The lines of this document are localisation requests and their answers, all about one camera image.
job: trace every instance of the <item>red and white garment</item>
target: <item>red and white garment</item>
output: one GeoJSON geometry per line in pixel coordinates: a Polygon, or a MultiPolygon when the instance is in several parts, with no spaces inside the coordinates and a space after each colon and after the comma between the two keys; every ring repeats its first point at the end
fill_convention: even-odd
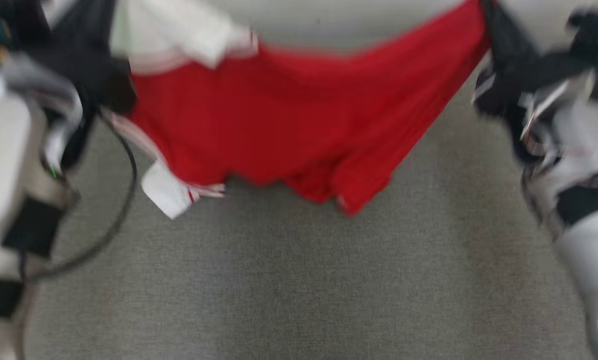
{"type": "Polygon", "coordinates": [[[142,21],[149,12],[143,30],[168,40],[150,53],[137,39],[125,53],[139,95],[130,120],[174,176],[283,181],[312,201],[336,197],[350,215],[388,185],[489,48],[479,0],[350,57],[258,43],[196,1],[123,6],[142,21]]]}

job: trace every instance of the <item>red cloth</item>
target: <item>red cloth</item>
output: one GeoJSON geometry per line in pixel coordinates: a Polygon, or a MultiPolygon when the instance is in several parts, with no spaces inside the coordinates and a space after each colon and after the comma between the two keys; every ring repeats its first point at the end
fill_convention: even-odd
{"type": "Polygon", "coordinates": [[[441,114],[489,48],[479,0],[372,50],[342,57],[260,45],[258,55],[134,75],[132,121],[172,172],[285,181],[355,214],[441,114]]]}

